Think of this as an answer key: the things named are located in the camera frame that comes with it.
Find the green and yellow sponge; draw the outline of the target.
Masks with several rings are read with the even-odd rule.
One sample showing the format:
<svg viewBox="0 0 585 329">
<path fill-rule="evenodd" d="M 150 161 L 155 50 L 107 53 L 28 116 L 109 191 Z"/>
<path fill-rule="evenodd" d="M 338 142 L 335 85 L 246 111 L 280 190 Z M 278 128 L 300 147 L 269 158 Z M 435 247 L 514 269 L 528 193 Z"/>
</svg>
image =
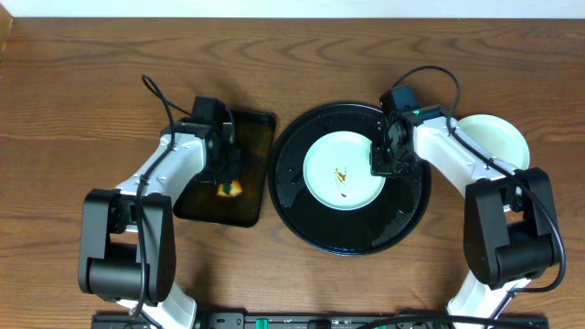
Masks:
<svg viewBox="0 0 585 329">
<path fill-rule="evenodd" d="M 235 197 L 243 192 L 243 188 L 239 180 L 232 180 L 227 183 L 218 185 L 217 196 L 220 197 Z"/>
</svg>

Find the mint plate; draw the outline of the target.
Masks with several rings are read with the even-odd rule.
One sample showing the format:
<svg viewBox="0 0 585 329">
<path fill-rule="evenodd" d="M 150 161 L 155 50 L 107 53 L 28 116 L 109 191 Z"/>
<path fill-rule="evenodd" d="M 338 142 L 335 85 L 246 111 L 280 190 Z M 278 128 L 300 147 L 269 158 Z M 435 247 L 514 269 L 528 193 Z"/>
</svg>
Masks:
<svg viewBox="0 0 585 329">
<path fill-rule="evenodd" d="M 373 202 L 386 178 L 371 174 L 371 141 L 339 131 L 315 141 L 303 160 L 303 179 L 311 195 L 335 210 L 349 211 Z"/>
<path fill-rule="evenodd" d="M 494 156 L 526 170 L 530 152 L 524 135 L 510 122 L 489 114 L 475 114 L 458 121 L 463 131 Z"/>
</svg>

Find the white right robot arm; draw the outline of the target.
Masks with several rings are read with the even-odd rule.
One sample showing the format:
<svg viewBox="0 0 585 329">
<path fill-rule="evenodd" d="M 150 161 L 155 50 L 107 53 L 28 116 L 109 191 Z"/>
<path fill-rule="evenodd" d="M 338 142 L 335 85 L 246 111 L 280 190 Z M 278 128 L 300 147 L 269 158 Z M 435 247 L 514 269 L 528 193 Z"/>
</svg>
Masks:
<svg viewBox="0 0 585 329">
<path fill-rule="evenodd" d="M 519 293 L 556 289 L 567 264 L 548 175 L 491 154 L 441 105 L 382 111 L 384 134 L 371 149 L 372 174 L 405 175 L 430 164 L 463 195 L 463 251 L 470 271 L 447 313 L 469 321 L 455 327 L 492 327 Z M 552 266 L 558 266 L 552 283 L 529 287 Z"/>
</svg>

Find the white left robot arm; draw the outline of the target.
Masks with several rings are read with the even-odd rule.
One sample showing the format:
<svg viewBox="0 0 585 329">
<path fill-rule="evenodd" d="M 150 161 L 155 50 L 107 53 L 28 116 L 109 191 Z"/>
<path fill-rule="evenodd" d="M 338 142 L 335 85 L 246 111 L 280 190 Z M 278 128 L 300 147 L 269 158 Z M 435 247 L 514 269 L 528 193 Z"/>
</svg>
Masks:
<svg viewBox="0 0 585 329">
<path fill-rule="evenodd" d="M 130 310 L 125 324 L 191 328 L 197 303 L 178 286 L 173 208 L 207 175 L 237 178 L 235 125 L 173 122 L 146 162 L 114 189 L 93 189 L 82 207 L 80 289 Z"/>
</svg>

